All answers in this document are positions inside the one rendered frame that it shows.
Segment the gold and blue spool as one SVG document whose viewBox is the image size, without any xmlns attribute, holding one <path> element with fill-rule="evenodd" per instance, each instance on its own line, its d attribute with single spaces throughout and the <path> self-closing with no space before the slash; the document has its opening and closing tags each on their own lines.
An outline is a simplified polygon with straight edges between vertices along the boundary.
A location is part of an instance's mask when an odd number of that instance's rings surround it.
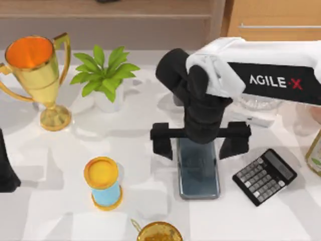
<svg viewBox="0 0 321 241">
<path fill-rule="evenodd" d="M 109 157 L 96 157 L 86 164 L 84 178 L 97 208 L 110 211 L 122 202 L 123 191 L 118 176 L 117 163 Z"/>
</svg>

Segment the gold cup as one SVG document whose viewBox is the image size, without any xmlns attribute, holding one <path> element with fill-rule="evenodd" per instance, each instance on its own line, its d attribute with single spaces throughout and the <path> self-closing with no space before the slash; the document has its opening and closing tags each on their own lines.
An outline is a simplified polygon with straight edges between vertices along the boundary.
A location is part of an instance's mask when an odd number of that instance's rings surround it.
<svg viewBox="0 0 321 241">
<path fill-rule="evenodd" d="M 140 227 L 136 220 L 130 221 L 138 231 L 136 241 L 184 241 L 178 229 L 168 222 L 155 221 Z"/>
</svg>

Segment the wooden cupboard door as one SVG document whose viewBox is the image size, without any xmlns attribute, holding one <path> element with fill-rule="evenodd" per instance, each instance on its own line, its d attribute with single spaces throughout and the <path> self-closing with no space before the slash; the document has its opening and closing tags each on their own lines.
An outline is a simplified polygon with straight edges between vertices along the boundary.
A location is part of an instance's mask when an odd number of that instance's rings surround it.
<svg viewBox="0 0 321 241">
<path fill-rule="evenodd" d="M 245 25 L 321 25 L 321 0 L 226 0 L 221 35 L 251 41 L 321 40 L 320 29 L 240 29 Z"/>
</svg>

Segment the black calculator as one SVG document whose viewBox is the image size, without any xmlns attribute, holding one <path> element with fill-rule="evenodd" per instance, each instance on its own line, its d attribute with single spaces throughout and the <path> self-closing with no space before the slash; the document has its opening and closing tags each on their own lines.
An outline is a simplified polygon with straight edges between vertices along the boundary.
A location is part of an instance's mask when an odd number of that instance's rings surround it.
<svg viewBox="0 0 321 241">
<path fill-rule="evenodd" d="M 255 206 L 260 206 L 296 177 L 297 173 L 274 149 L 267 149 L 234 174 L 232 180 Z"/>
</svg>

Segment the clear glass bowl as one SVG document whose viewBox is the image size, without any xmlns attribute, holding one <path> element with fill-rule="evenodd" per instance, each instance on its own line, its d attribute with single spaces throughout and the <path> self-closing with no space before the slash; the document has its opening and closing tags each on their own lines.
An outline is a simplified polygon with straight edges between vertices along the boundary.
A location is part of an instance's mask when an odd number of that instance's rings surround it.
<svg viewBox="0 0 321 241">
<path fill-rule="evenodd" d="M 237 99 L 237 103 L 250 111 L 265 111 L 278 108 L 282 101 L 269 97 L 244 95 Z"/>
</svg>

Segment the large gold trophy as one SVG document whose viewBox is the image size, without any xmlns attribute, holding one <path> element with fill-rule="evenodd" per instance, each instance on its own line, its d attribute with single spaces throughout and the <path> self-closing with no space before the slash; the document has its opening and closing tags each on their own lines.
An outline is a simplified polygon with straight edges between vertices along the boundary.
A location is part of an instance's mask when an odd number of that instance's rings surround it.
<svg viewBox="0 0 321 241">
<path fill-rule="evenodd" d="M 62 33 L 52 40 L 38 35 L 22 37 L 6 48 L 5 60 L 0 63 L 0 73 L 13 74 L 29 96 L 11 91 L 1 81 L 0 89 L 15 99 L 42 104 L 42 128 L 55 132 L 67 127 L 72 114 L 56 104 L 56 99 L 70 67 L 69 35 Z"/>
</svg>

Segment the wooden open shelf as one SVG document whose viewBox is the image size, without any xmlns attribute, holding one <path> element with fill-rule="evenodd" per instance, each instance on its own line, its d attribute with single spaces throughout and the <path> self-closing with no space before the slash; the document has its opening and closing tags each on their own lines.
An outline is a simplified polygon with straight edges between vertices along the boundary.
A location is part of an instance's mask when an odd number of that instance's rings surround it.
<svg viewBox="0 0 321 241">
<path fill-rule="evenodd" d="M 197 49 L 220 35 L 225 0 L 0 0 L 0 49 L 66 32 L 74 50 Z"/>
</svg>

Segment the green plant in white pot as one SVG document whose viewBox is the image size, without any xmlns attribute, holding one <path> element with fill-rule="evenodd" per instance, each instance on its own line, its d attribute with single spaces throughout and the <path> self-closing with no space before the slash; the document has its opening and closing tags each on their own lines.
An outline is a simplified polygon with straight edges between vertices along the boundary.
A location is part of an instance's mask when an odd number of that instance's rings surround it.
<svg viewBox="0 0 321 241">
<path fill-rule="evenodd" d="M 103 112 L 113 113 L 121 109 L 124 101 L 123 81 L 134 78 L 140 68 L 127 60 L 129 53 L 124 46 L 112 50 L 108 57 L 103 49 L 95 45 L 93 55 L 75 53 L 82 62 L 70 84 L 83 84 L 82 97 L 92 95 L 95 105 Z"/>
</svg>

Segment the dark smartphone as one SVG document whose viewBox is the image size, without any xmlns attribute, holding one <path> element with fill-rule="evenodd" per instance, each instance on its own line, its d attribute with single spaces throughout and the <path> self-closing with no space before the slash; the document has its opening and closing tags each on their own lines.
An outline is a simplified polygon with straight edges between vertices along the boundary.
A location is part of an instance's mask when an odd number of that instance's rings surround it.
<svg viewBox="0 0 321 241">
<path fill-rule="evenodd" d="M 188 138 L 179 138 L 177 160 L 182 199 L 216 199 L 220 196 L 217 156 L 213 142 L 198 144 Z"/>
</svg>

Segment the yellow green bottle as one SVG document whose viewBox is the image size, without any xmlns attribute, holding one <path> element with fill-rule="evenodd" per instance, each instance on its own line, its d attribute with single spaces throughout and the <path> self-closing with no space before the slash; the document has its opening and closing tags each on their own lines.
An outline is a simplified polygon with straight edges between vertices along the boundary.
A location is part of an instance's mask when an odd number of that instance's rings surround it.
<svg viewBox="0 0 321 241">
<path fill-rule="evenodd" d="M 308 167 L 321 177 L 321 129 L 305 155 Z"/>
</svg>

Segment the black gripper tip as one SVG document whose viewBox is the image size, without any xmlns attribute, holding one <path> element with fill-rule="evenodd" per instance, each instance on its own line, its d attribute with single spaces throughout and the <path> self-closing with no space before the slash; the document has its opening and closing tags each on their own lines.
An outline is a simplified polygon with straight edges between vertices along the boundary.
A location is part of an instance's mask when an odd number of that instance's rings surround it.
<svg viewBox="0 0 321 241">
<path fill-rule="evenodd" d="M 3 131 L 0 128 L 0 193 L 12 193 L 20 185 L 21 181 L 9 162 Z"/>
</svg>

